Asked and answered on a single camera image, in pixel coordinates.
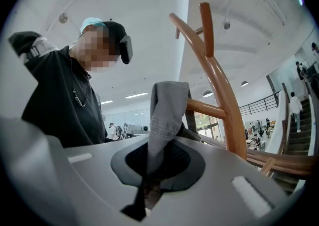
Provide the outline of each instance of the white shirt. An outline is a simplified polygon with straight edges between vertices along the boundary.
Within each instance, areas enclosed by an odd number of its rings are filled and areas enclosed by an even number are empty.
[[[110,128],[110,139],[118,140],[118,136],[116,135],[116,126],[112,126]]]
[[[294,96],[290,99],[290,111],[291,113],[300,113],[303,110],[303,106],[298,97]]]

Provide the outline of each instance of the person sitting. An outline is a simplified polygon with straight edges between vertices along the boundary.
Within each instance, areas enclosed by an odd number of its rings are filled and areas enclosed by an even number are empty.
[[[260,148],[261,142],[260,138],[258,137],[257,140],[255,141],[255,148]]]

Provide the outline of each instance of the backpack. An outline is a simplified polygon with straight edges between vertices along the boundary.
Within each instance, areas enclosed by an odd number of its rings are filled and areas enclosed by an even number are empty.
[[[120,126],[117,126],[116,129],[115,129],[115,132],[116,132],[116,136],[117,137],[120,137],[121,136],[121,132],[122,132],[122,129]]]

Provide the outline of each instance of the recessed light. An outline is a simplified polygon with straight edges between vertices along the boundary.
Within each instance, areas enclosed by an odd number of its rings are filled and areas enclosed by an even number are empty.
[[[203,97],[209,97],[209,96],[211,96],[212,94],[213,94],[213,92],[207,90],[207,91],[204,92]]]
[[[246,86],[247,84],[248,84],[248,81],[245,81],[245,80],[244,80],[244,81],[241,83],[241,86],[244,87],[244,86]]]
[[[108,101],[105,101],[105,102],[102,102],[101,104],[108,104],[108,103],[112,103],[113,100],[108,100]]]
[[[125,97],[125,98],[133,98],[133,97],[144,96],[144,95],[147,95],[147,92],[141,93],[141,94],[132,95],[132,96],[127,96],[127,97]]]

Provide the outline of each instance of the person walking on stairs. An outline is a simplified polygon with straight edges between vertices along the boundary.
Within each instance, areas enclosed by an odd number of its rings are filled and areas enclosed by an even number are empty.
[[[290,99],[290,112],[294,114],[295,122],[297,122],[297,133],[300,133],[300,112],[302,112],[303,106],[298,97],[295,96],[294,92],[291,92]]]
[[[304,79],[305,74],[304,74],[304,72],[300,69],[301,67],[300,67],[300,64],[299,64],[298,61],[296,62],[296,66],[297,66],[298,76],[299,76],[299,79],[300,79],[300,81],[301,81],[301,85],[303,86],[303,89],[304,89],[304,98],[307,98],[307,95],[308,95],[308,94],[307,94],[306,82],[305,82],[305,79]]]

